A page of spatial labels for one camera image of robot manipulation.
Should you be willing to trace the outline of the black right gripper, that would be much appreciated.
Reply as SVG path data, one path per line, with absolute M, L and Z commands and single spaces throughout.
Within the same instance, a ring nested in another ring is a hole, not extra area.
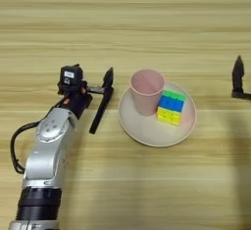
M 244 75 L 244 65 L 241 56 L 238 56 L 232 70 L 232 93 L 231 97 L 251 101 L 251 94 L 244 93 L 242 88 L 242 77 Z

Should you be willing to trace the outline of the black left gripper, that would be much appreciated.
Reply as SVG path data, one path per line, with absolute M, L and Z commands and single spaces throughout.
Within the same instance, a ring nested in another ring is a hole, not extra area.
M 92 101 L 91 94 L 104 94 L 113 88 L 114 69 L 109 68 L 104 77 L 102 87 L 86 86 L 78 91 L 71 92 L 66 99 L 59 105 L 60 108 L 69 110 L 77 119 L 80 119 L 83 111 L 87 109 Z

